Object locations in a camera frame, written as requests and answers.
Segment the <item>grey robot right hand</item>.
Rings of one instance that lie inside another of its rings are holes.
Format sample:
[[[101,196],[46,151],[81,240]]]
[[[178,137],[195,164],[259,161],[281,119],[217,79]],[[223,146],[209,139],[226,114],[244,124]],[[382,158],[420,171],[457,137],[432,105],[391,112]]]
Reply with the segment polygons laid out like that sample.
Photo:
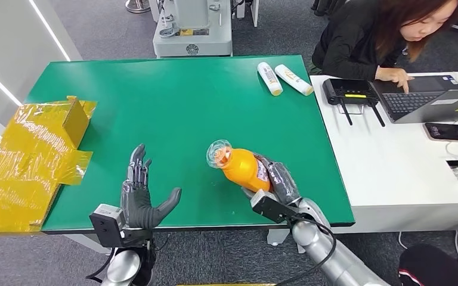
[[[251,205],[255,206],[263,198],[270,198],[288,207],[298,207],[302,197],[286,166],[258,153],[253,155],[265,167],[271,186],[269,191],[259,189],[257,192],[241,187],[245,196],[250,199]]]

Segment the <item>person's hand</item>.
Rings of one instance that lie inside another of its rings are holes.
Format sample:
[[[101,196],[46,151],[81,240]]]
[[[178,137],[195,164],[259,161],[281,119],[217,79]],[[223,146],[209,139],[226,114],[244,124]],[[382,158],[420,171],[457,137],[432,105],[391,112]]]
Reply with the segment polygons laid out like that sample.
[[[409,76],[404,69],[385,68],[378,66],[375,73],[375,80],[384,82],[394,82],[398,88],[402,88],[405,93],[409,93],[409,81],[414,77]]]

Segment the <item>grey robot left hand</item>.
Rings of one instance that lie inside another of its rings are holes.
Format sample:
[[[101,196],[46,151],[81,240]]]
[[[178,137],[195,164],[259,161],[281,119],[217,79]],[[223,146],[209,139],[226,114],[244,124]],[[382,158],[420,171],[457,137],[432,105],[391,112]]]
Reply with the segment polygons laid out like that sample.
[[[129,228],[153,229],[178,205],[182,189],[174,188],[167,200],[154,207],[148,187],[150,159],[145,159],[144,144],[138,145],[131,153],[126,179],[122,183],[120,208],[123,210],[126,226]]]

